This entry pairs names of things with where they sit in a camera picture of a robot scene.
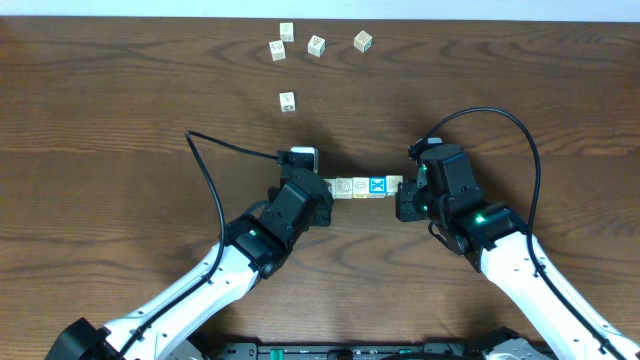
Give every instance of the white wall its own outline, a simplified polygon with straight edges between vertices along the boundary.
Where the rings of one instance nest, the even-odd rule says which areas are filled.
[[[640,0],[0,0],[0,15],[640,21]]]

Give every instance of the cube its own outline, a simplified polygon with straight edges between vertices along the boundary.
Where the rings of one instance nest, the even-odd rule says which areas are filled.
[[[353,39],[353,46],[361,52],[367,51],[373,44],[373,37],[367,34],[364,30],[360,31],[358,35]]]
[[[293,42],[293,23],[280,23],[280,40]]]
[[[387,196],[395,196],[398,192],[398,185],[400,185],[402,181],[402,175],[387,175]]]
[[[353,178],[353,198],[366,199],[369,197],[369,178]]]
[[[387,178],[369,178],[369,198],[383,198],[387,196]]]
[[[280,109],[282,112],[296,110],[296,98],[292,92],[280,93]]]
[[[353,179],[336,179],[336,199],[353,198]]]
[[[271,49],[271,57],[273,58],[273,61],[284,60],[287,58],[287,55],[284,53],[284,43],[282,40],[270,42],[269,49]]]
[[[320,55],[322,55],[322,53],[324,52],[324,43],[325,41],[323,38],[313,35],[311,37],[311,40],[309,40],[309,54],[320,57]]]
[[[329,187],[329,192],[333,198],[336,198],[336,179],[324,179],[324,182],[327,183]]]

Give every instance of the wooden table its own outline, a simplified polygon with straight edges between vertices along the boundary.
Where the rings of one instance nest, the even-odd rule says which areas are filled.
[[[0,22],[0,353],[42,358],[78,317],[101,325],[193,267],[219,224],[184,140],[198,130],[275,153],[321,152],[320,173],[412,176],[406,146],[466,107],[519,116],[542,155],[536,234],[576,288],[640,340],[640,26],[5,18]],[[353,37],[374,37],[361,54]],[[312,34],[324,55],[307,54]],[[295,113],[278,93],[293,91]],[[472,115],[441,135],[472,154],[493,199],[526,216],[529,148]],[[271,161],[198,143],[227,221],[278,182]],[[284,266],[203,326],[264,342],[470,338],[516,306],[394,201],[337,201]]]

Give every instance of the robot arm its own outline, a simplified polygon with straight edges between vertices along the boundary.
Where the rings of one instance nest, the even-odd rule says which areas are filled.
[[[430,220],[431,234],[455,254],[464,255],[476,271],[498,285],[560,359],[615,358],[537,273],[527,247],[525,223],[507,205],[485,200],[462,147],[429,139],[427,144],[410,147],[409,155],[418,162],[418,174],[415,181],[399,186],[396,195],[399,220]],[[433,232],[433,226],[439,234]],[[532,240],[542,271],[561,296],[613,345],[610,348],[624,358],[635,358],[640,347],[602,318],[558,272],[536,238]]]
[[[76,321],[60,334],[47,359],[165,359],[209,317],[280,269],[309,226],[329,226],[333,206],[329,189],[315,173],[317,151],[292,150],[278,153],[280,188],[269,189],[260,216],[250,209],[226,225],[225,248],[212,275],[220,243],[189,273],[128,315],[101,329]]]

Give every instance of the wood grain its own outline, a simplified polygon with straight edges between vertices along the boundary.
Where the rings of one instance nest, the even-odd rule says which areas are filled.
[[[42,358],[78,317],[96,325],[149,300],[217,236],[185,129],[266,152],[312,145],[321,174],[410,176],[406,146],[476,105],[511,110],[542,155],[536,234],[616,327],[640,339],[640,26],[296,21],[272,62],[276,20],[0,20],[0,353]],[[353,36],[374,45],[361,54]],[[306,53],[327,39],[321,58]],[[294,91],[282,114],[278,93]],[[528,211],[529,150],[473,115],[464,144],[493,198]],[[264,198],[273,163],[202,144],[228,220]],[[212,318],[211,335],[265,342],[467,338],[522,313],[393,200],[338,201],[333,224]]]

